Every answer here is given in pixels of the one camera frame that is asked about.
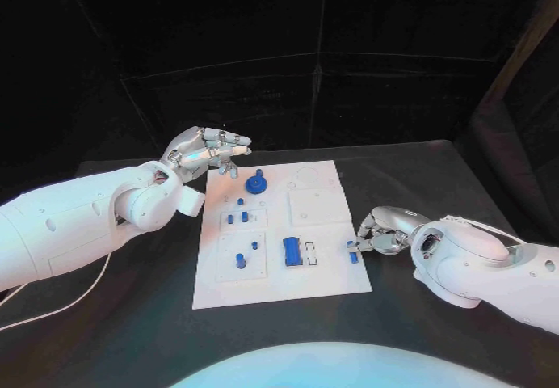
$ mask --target robotic hand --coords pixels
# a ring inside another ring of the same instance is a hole
[[[506,247],[488,232],[518,245]],[[348,251],[396,255],[406,247],[413,277],[441,299],[462,308],[484,300],[513,319],[559,334],[559,248],[526,243],[461,217],[431,221],[406,209],[380,206],[363,220]]]
[[[250,139],[191,127],[158,162],[91,175],[21,194],[0,207],[0,291],[73,271],[158,230],[176,210],[196,216],[203,194],[183,186],[219,167],[236,179],[235,155]]]

